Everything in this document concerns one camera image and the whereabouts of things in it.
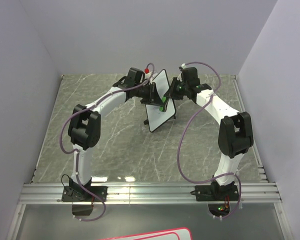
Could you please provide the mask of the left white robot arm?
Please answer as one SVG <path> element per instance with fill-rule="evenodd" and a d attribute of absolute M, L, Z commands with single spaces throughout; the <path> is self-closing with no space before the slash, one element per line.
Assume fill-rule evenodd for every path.
<path fill-rule="evenodd" d="M 154 106 L 160 113 L 167 109 L 169 101 L 160 96 L 159 87 L 155 83 L 156 76 L 154 69 L 130 68 L 128 74 L 114 83 L 103 96 L 89 104 L 76 105 L 72 115 L 64 123 L 68 127 L 67 134 L 73 149 L 67 151 L 62 147 L 61 150 L 68 155 L 74 154 L 69 188 L 79 201 L 88 200 L 92 194 L 90 149 L 100 140 L 102 118 L 132 98 L 140 98 L 142 104 Z"/>

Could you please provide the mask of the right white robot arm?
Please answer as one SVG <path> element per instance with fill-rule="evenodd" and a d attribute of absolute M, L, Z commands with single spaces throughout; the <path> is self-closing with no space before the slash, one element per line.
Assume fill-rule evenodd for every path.
<path fill-rule="evenodd" d="M 191 64 L 183 64 L 179 69 L 180 75 L 173 78 L 164 97 L 172 100 L 187 97 L 218 123 L 217 143 L 221 156 L 217 170 L 210 179 L 210 193 L 214 199 L 222 200 L 237 180 L 236 171 L 241 159 L 254 144 L 251 116 L 229 106 L 217 95 L 216 89 L 202 84 L 197 68 Z"/>

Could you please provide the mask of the small white whiteboard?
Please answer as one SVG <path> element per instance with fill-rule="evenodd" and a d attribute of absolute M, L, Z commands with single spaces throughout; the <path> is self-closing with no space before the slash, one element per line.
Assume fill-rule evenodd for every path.
<path fill-rule="evenodd" d="M 167 71 L 162 69 L 153 78 L 150 84 L 150 97 L 145 102 L 147 122 L 151 133 L 176 116 L 174 100 L 165 96 L 169 88 Z"/>

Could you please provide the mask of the green whiteboard eraser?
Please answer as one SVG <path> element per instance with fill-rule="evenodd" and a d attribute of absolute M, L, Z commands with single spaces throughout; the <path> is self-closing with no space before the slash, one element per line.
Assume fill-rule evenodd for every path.
<path fill-rule="evenodd" d="M 169 103 L 169 99 L 164 96 L 161 100 L 162 100 L 162 104 L 160 105 L 159 110 L 161 112 L 165 112 L 167 110 L 167 105 Z"/>

